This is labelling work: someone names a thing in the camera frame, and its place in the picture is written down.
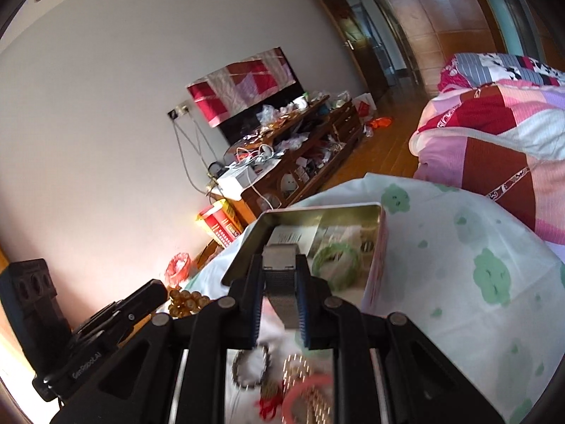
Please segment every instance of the green bracelet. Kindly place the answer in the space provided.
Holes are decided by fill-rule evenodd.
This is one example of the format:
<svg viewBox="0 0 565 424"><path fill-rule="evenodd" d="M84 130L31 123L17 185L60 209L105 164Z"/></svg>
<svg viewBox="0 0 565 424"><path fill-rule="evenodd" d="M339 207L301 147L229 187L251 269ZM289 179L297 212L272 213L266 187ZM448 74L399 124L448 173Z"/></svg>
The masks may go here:
<svg viewBox="0 0 565 424"><path fill-rule="evenodd" d="M340 270L336 276L327 279L326 276L321 275L321 267L338 253L347 253L351 256L351 265L349 265L347 269ZM334 242L318 250L312 263L312 275L326 279L330 290L339 292L345 290L357 280L359 276L359 264L360 260L357 250L345 242Z"/></svg>

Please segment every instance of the silver bracelet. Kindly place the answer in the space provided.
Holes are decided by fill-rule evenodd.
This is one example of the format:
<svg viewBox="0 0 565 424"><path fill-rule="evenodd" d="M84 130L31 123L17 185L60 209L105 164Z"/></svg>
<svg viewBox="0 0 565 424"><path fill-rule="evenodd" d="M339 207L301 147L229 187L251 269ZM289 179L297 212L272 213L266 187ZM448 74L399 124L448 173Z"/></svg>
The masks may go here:
<svg viewBox="0 0 565 424"><path fill-rule="evenodd" d="M244 384L239 380L239 366L241 365L241 362L244 360L244 358L246 358L254 350L238 351L235 358L233 359L232 380L233 380L233 383L235 384L235 386L238 387L239 389L245 389L246 391L248 389L254 389L255 387L263 384L263 381L265 380L265 377L267 376L267 370L270 367L269 348L267 347L266 344L258 344L255 349L261 349L263 351L263 371L261 372L261 376L259 377L258 381L248 383L248 384Z"/></svg>

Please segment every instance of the screw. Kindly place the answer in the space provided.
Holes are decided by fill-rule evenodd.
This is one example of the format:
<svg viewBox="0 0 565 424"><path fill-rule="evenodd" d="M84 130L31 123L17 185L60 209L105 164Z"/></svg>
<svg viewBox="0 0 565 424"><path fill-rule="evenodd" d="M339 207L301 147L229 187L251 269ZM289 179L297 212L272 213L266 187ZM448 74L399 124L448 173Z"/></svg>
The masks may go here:
<svg viewBox="0 0 565 424"><path fill-rule="evenodd" d="M171 318L166 313L157 313L153 317L151 317L151 323L156 327L162 327L166 325Z"/></svg>
<svg viewBox="0 0 565 424"><path fill-rule="evenodd" d="M326 305L326 307L331 307L332 309L340 307L342 303L343 300L341 298L338 298L337 296L328 296L324 300L324 305Z"/></svg>
<svg viewBox="0 0 565 424"><path fill-rule="evenodd" d="M228 309L230 307L234 307L236 305L236 300L234 300L231 296L224 296L218 300L218 306L223 309Z"/></svg>
<svg viewBox="0 0 565 424"><path fill-rule="evenodd" d="M402 313L392 313L389 316L389 320L392 325L398 325L400 327L406 325L406 322L408 322L408 318Z"/></svg>

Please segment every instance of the doorway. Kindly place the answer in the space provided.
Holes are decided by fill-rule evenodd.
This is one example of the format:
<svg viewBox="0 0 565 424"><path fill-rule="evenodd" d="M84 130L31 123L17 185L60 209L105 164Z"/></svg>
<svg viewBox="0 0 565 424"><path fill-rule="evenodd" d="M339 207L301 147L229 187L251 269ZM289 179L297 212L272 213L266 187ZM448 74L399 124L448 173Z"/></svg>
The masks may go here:
<svg viewBox="0 0 565 424"><path fill-rule="evenodd" d="M320 0L375 101L408 77L422 83L408 39L387 0Z"/></svg>

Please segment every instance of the wooden floor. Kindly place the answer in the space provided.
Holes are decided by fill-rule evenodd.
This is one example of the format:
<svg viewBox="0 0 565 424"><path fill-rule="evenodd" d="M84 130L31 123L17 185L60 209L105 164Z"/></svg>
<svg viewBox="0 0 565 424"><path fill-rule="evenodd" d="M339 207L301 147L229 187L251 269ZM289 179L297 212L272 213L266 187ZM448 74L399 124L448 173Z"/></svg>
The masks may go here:
<svg viewBox="0 0 565 424"><path fill-rule="evenodd" d="M378 116L393 119L391 126L375 129L372 137L363 137L321 190L362 178L368 172L411 177L418 160L410 153L408 140L416 130L428 100L423 89L414 86L407 78L403 78L398 86L391 87L376 104Z"/></svg>

